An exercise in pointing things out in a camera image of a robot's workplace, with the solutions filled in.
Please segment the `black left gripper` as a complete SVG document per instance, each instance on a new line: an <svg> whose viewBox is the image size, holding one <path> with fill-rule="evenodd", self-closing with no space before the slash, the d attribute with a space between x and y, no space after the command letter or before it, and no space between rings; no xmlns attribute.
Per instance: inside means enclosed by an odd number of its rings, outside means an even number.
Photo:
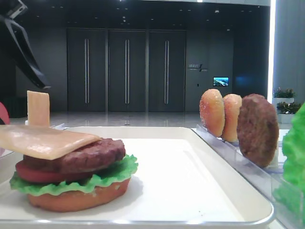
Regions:
<svg viewBox="0 0 305 229"><path fill-rule="evenodd" d="M50 82L34 58L25 29L13 20L27 10L21 0L0 0L0 49L35 86L49 89Z"/></svg>

